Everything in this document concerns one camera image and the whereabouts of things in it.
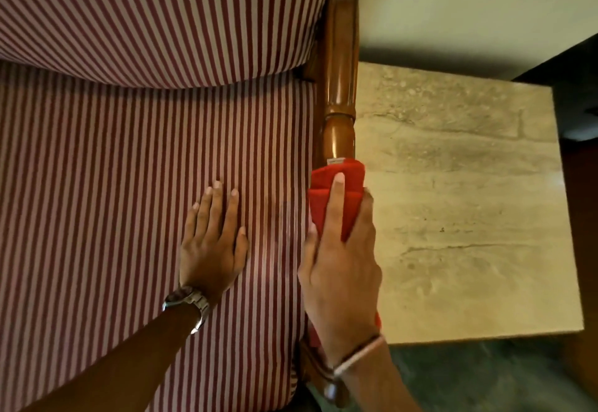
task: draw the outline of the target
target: metal watch strap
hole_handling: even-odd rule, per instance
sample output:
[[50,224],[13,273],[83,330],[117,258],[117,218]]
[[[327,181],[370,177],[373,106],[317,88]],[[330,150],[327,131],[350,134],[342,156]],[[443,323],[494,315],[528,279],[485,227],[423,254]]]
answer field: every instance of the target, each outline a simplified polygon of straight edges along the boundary
[[193,330],[191,330],[191,334],[196,333],[205,323],[207,316],[210,313],[210,303],[200,290],[190,286],[183,286],[166,296],[164,304],[162,305],[162,311],[183,303],[195,305],[199,310],[200,317]]

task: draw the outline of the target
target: marble tabletop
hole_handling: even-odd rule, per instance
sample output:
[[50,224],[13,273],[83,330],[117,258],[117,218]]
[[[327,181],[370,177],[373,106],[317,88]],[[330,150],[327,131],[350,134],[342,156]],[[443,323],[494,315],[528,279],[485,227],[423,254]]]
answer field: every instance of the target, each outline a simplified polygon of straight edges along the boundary
[[551,90],[360,62],[390,343],[583,328]]

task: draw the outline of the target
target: seat cushion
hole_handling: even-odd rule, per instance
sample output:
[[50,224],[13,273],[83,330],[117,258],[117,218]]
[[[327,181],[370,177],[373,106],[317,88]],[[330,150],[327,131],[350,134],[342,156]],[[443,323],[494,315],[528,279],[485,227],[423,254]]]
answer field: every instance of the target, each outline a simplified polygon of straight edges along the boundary
[[15,411],[156,317],[183,220],[213,180],[241,193],[247,265],[191,336],[156,411],[290,401],[305,318],[312,84],[119,88],[0,62],[0,404]]
[[220,86],[307,60],[324,0],[1,0],[0,58],[101,83]]

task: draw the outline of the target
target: folded cloth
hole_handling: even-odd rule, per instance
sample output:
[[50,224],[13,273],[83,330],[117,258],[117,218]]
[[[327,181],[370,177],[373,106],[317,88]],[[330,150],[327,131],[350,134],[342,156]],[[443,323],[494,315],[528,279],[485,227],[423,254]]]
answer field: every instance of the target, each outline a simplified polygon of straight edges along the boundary
[[[311,172],[311,186],[307,191],[311,220],[318,228],[318,234],[322,235],[324,220],[326,218],[326,206],[330,196],[330,189],[333,185],[334,176],[344,173],[344,205],[343,205],[343,228],[341,240],[346,242],[355,224],[359,213],[361,200],[363,199],[363,180],[365,178],[365,166],[362,162],[352,158],[345,158],[342,162],[333,163]],[[375,317],[376,326],[382,327],[378,313]],[[311,347],[320,347],[320,339],[311,324],[308,325],[309,344]]]

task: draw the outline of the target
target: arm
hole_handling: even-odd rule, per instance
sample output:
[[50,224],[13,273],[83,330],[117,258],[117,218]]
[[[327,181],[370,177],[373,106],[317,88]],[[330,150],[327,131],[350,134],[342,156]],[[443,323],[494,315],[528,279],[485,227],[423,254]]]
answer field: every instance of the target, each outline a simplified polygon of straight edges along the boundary
[[[233,190],[221,230],[222,186],[214,182],[214,188],[209,187],[200,203],[193,205],[185,222],[180,284],[199,289],[211,309],[245,264],[248,242],[244,228],[237,233],[238,205],[239,194]],[[145,411],[199,317],[199,310],[190,304],[168,308],[78,377],[23,412]]]
[[[344,175],[334,178],[322,238],[312,224],[299,280],[305,310],[329,363],[337,366],[378,334],[374,323],[382,271],[374,258],[373,199],[366,192],[346,243],[341,242]],[[342,379],[365,411],[419,411],[385,343],[355,362]]]

